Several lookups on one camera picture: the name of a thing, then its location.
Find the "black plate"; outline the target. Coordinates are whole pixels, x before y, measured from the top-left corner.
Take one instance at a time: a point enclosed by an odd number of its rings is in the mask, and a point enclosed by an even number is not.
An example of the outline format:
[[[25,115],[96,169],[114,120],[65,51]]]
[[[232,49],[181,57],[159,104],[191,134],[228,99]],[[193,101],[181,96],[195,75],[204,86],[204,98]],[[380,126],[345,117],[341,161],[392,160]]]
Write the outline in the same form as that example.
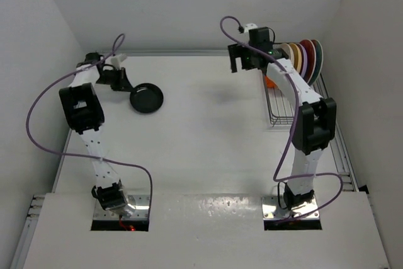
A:
[[[151,114],[162,106],[164,95],[161,89],[152,83],[142,83],[130,92],[132,108],[142,114]]]

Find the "orange plate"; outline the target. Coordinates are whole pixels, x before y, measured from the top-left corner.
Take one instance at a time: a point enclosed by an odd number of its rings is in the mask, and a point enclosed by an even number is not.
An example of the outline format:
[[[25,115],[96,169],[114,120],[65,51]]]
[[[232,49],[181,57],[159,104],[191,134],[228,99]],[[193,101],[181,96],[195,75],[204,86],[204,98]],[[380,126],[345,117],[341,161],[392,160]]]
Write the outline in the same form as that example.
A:
[[[277,88],[277,85],[267,76],[264,76],[264,82],[267,88],[273,88],[273,89]]]

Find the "cream plate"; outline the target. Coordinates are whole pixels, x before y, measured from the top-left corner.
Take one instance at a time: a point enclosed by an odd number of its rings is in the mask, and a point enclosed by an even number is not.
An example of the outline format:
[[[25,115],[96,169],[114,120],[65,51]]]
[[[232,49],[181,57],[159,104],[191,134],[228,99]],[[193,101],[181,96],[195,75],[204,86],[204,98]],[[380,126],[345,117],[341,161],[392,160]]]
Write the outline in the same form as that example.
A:
[[[280,48],[287,54],[292,64],[294,64],[295,58],[291,46],[288,43],[281,43]]]

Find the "tan plate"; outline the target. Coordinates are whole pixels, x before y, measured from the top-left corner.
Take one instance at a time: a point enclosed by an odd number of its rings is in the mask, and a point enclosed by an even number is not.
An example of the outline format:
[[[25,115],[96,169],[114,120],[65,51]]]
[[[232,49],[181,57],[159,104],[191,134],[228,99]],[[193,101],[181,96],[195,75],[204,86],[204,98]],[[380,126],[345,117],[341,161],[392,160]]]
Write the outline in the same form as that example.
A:
[[[300,73],[302,70],[302,53],[296,43],[288,43],[293,52],[293,66]]]

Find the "purple plate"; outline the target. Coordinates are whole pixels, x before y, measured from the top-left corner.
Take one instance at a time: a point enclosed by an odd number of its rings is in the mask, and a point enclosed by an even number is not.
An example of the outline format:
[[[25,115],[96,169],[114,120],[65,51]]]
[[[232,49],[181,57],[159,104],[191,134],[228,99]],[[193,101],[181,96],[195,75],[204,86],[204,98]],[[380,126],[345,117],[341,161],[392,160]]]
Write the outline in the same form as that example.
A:
[[[304,78],[305,74],[307,72],[307,64],[308,64],[307,52],[306,52],[305,47],[302,44],[298,43],[297,47],[300,49],[301,56],[302,56],[302,68],[300,71],[300,75]]]

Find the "red teal floral plate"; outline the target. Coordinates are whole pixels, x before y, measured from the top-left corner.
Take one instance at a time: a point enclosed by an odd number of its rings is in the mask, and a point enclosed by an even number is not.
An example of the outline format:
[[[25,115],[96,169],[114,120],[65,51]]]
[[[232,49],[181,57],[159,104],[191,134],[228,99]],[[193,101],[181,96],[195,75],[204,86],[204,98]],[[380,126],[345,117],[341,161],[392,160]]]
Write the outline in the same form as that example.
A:
[[[315,47],[316,62],[312,77],[310,79],[310,85],[313,85],[319,78],[324,62],[324,54],[321,43],[315,39],[312,39],[312,43],[314,44]]]
[[[307,71],[305,73],[304,79],[307,83],[311,80],[313,73],[314,73],[314,67],[316,63],[316,51],[315,51],[315,46],[311,40],[305,39],[301,40],[300,44],[304,47],[306,53],[307,53]]]

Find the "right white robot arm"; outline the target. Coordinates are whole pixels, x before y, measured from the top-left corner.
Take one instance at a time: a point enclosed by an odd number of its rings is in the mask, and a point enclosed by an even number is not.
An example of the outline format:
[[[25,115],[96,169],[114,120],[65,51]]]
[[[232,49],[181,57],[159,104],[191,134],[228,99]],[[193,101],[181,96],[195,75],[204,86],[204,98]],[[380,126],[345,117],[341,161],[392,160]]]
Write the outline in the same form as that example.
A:
[[[288,210],[314,197],[314,178],[317,162],[335,136],[336,102],[316,93],[293,67],[282,50],[273,49],[269,29],[255,24],[239,25],[240,33],[247,33],[247,43],[235,40],[228,46],[230,68],[237,72],[236,60],[242,69],[258,69],[280,89],[294,107],[294,118],[286,147],[294,148],[292,172],[289,177],[275,182],[284,183],[283,201]]]

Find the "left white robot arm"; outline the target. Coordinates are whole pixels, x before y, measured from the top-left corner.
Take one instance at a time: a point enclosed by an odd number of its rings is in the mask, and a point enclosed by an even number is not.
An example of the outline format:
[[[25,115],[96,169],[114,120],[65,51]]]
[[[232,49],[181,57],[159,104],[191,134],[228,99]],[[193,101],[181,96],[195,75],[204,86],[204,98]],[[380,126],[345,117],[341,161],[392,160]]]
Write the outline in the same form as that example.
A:
[[[70,128],[79,134],[92,156],[91,162],[96,175],[96,184],[91,194],[101,208],[120,217],[128,217],[133,208],[128,205],[128,197],[118,173],[104,160],[101,145],[102,125],[105,115],[96,95],[94,85],[109,85],[113,91],[131,92],[133,86],[127,78],[125,68],[120,63],[124,55],[113,55],[110,62],[97,52],[86,54],[78,63],[73,82],[59,90],[63,111]]]

